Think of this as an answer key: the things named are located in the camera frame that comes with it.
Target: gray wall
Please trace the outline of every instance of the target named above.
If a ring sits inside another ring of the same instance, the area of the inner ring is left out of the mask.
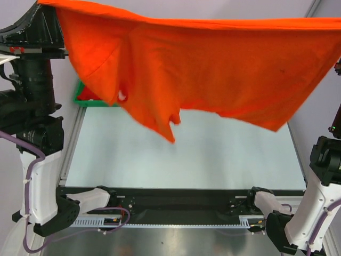
[[[315,16],[341,17],[341,1],[322,1]],[[332,124],[340,103],[341,76],[337,76],[335,71],[331,70],[290,121],[290,127],[307,174],[311,171],[309,169],[310,152],[318,137],[324,135],[332,138],[328,127]],[[335,217],[331,229],[336,241],[341,243],[341,211]]]

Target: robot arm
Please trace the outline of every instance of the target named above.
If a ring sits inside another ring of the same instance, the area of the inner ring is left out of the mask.
[[[36,3],[18,22],[0,30],[0,77],[15,88],[0,92],[0,137],[17,143],[24,177],[24,202],[12,219],[27,218],[43,237],[69,227],[79,214],[106,207],[116,196],[104,187],[56,195],[64,130],[63,118],[51,116],[61,105],[55,102],[50,61],[66,56],[53,7]],[[6,62],[14,70],[9,77]]]
[[[322,241],[341,206],[341,141],[319,137],[310,156],[313,172],[295,213],[288,212],[267,189],[251,190],[254,205],[266,217],[267,235],[280,252],[320,253]]]

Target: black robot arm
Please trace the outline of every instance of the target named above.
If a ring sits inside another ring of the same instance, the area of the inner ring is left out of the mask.
[[[10,76],[0,65],[0,76],[14,86],[0,92],[0,130],[16,134],[45,155],[62,150],[63,118],[50,116],[61,108],[54,98],[50,60],[67,55],[55,8],[36,3],[14,25],[1,29],[0,53],[18,57],[10,61]]]

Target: white wall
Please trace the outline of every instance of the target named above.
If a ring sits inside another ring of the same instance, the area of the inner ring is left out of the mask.
[[[1,0],[0,28],[16,22],[35,0]],[[63,116],[66,133],[65,145],[69,140],[77,106],[72,103],[77,76],[68,60],[52,60],[54,91],[56,102],[63,105],[55,116]],[[11,84],[0,78],[0,91],[11,89]],[[12,213],[18,211],[22,203],[22,170],[19,152],[15,145],[0,139],[0,248],[7,233],[13,227]]]
[[[266,19],[303,17],[313,0],[89,0],[153,18]]]
[[[324,0],[315,13],[316,17],[341,17],[340,0]],[[331,70],[292,118],[290,125],[301,160],[308,173],[310,152],[319,136],[332,138],[328,127],[332,124],[341,103],[341,76]],[[341,211],[332,223],[336,243],[341,243]]]

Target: white table surface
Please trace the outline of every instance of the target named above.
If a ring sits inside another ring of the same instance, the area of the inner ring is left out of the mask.
[[[88,108],[66,186],[305,189],[288,127],[181,111],[174,145],[120,108]]]

